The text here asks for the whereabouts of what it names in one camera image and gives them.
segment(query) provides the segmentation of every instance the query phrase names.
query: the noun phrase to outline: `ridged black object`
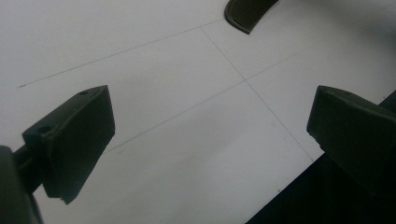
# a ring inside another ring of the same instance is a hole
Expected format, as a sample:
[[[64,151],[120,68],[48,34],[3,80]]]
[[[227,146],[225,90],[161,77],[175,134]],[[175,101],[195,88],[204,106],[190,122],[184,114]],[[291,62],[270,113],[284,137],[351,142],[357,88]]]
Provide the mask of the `ridged black object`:
[[[277,0],[230,0],[224,16],[235,28],[250,34],[262,16]]]

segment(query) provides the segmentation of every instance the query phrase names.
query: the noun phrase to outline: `white surface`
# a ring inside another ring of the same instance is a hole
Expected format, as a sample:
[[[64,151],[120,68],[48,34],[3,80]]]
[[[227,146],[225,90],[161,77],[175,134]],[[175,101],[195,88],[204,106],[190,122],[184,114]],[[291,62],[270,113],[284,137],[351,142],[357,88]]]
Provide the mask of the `white surface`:
[[[321,154],[317,85],[396,89],[395,0],[281,0],[251,35],[226,3],[0,3],[0,144],[94,86],[115,112],[76,200],[35,193],[47,224],[245,223]]]

